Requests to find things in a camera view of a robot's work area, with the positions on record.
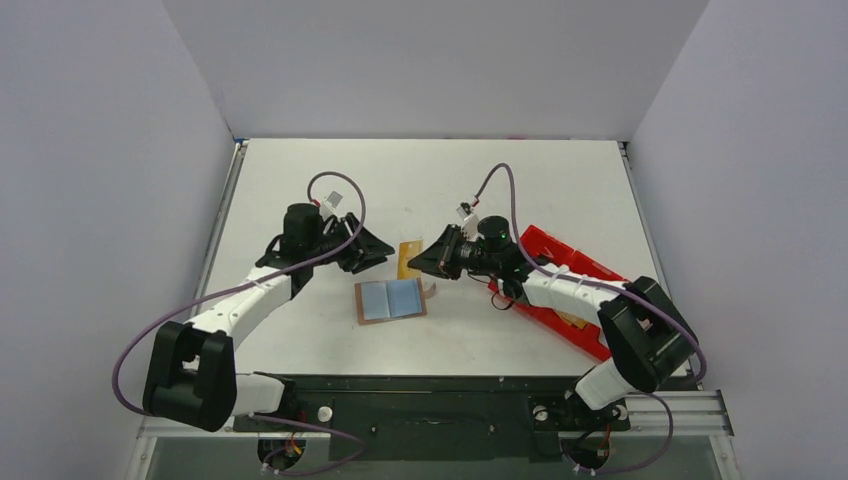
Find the yellow credit card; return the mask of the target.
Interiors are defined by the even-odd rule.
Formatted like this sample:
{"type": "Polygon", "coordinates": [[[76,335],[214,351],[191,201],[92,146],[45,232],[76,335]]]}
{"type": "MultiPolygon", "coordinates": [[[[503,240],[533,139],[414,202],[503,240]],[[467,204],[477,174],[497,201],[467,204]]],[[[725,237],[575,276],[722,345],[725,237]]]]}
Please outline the yellow credit card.
{"type": "Polygon", "coordinates": [[[408,262],[423,250],[423,240],[401,242],[398,248],[397,279],[407,280],[421,277],[421,272],[408,266],[408,262]]]}

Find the brown leather card holder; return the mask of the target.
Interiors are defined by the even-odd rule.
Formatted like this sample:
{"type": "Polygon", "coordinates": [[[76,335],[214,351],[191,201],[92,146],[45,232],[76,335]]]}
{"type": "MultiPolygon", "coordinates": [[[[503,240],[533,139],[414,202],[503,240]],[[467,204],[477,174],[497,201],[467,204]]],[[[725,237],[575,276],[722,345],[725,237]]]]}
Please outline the brown leather card holder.
{"type": "Polygon", "coordinates": [[[372,325],[427,315],[436,284],[420,278],[369,281],[354,286],[357,323],[372,325]]]}

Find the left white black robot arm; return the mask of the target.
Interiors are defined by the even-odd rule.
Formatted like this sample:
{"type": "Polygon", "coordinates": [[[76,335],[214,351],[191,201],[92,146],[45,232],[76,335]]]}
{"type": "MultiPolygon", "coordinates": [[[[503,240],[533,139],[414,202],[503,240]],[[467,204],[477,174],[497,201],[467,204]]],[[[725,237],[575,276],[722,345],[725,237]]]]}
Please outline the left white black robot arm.
{"type": "Polygon", "coordinates": [[[214,432],[231,417],[279,413],[291,403],[289,381],[240,374],[235,353],[275,310],[293,300],[318,266],[357,274],[395,252],[356,216],[314,203],[287,208],[282,231],[255,262],[238,291],[184,323],[156,331],[142,397],[145,413],[214,432]]]}

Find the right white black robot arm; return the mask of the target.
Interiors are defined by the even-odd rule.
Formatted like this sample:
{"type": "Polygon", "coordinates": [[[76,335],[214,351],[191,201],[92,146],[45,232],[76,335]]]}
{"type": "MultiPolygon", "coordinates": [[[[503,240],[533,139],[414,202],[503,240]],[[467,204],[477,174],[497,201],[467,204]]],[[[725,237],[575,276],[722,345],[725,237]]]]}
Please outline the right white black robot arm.
{"type": "Polygon", "coordinates": [[[407,265],[449,280],[486,276],[517,304],[595,320],[610,356],[576,382],[570,401],[597,411],[633,392],[653,393],[696,354],[694,333],[656,281],[578,277],[531,257],[509,227],[506,218],[488,216],[470,237],[451,224],[407,265]]]}

